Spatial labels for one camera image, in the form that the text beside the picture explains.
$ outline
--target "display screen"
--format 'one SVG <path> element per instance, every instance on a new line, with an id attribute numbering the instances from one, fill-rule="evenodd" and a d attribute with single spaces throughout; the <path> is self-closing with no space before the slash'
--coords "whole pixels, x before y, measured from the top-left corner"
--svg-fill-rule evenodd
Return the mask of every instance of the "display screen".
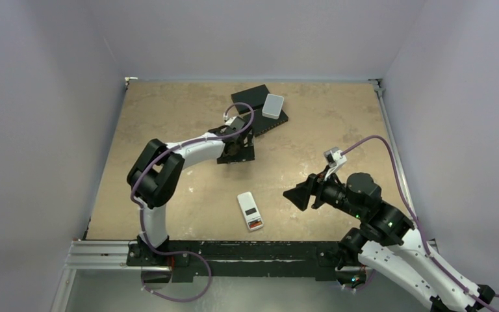
<path id="1" fill-rule="evenodd" d="M 257 209 L 255 209 L 255 208 L 248 209 L 248 210 L 246 210 L 246 216 L 249 216 L 250 214 L 256 213 L 256 212 L 257 212 Z"/>

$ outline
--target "small white container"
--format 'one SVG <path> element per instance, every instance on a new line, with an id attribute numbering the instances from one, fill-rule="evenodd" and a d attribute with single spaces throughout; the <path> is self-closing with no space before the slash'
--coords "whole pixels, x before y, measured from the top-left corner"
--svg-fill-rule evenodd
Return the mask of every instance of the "small white container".
<path id="1" fill-rule="evenodd" d="M 264 117 L 278 119 L 280 117 L 280 112 L 282 111 L 283 104 L 284 104 L 283 96 L 268 94 L 265 99 L 263 110 L 261 112 Z"/>

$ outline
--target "handheld device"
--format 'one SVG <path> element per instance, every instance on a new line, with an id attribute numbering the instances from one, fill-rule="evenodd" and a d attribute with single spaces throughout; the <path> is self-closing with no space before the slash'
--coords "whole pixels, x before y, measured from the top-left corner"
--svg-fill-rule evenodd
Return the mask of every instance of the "handheld device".
<path id="1" fill-rule="evenodd" d="M 242 214 L 246 219 L 248 230 L 255 231 L 256 229 L 261 229 L 263 227 L 263 219 L 251 192 L 242 193 L 237 198 Z"/>

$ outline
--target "wall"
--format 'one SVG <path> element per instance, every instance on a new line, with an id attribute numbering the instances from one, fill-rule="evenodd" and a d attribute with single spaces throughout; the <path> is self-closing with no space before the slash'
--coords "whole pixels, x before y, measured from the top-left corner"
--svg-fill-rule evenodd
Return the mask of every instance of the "wall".
<path id="1" fill-rule="evenodd" d="M 0 311 L 49 311 L 122 77 L 86 3 L 0 1 Z"/>
<path id="2" fill-rule="evenodd" d="M 89 0 L 126 75 L 383 77 L 425 0 Z"/>
<path id="3" fill-rule="evenodd" d="M 499 291 L 499 1 L 428 1 L 384 85 L 429 238 Z"/>

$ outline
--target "table surface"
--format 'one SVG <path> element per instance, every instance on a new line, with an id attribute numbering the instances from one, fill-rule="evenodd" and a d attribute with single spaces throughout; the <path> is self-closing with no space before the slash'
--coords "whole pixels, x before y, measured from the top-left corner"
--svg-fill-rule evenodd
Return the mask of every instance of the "table surface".
<path id="1" fill-rule="evenodd" d="M 177 142 L 223 123 L 232 93 L 260 83 L 160 83 L 129 85 L 97 193 L 87 239 L 134 239 L 138 207 L 129 199 L 127 173 L 147 142 Z M 372 85 L 349 83 L 267 83 L 285 98 L 289 121 L 255 138 L 255 160 L 236 164 L 207 161 L 181 174 L 168 202 L 171 239 L 251 241 L 337 241 L 359 222 L 328 205 L 301 212 L 282 192 L 326 165 L 322 153 L 347 148 L 368 135 L 387 137 Z M 371 140 L 354 149 L 338 172 L 345 181 L 368 172 L 384 200 L 403 208 L 389 156 Z M 249 232 L 236 196 L 251 191 L 264 227 Z"/>

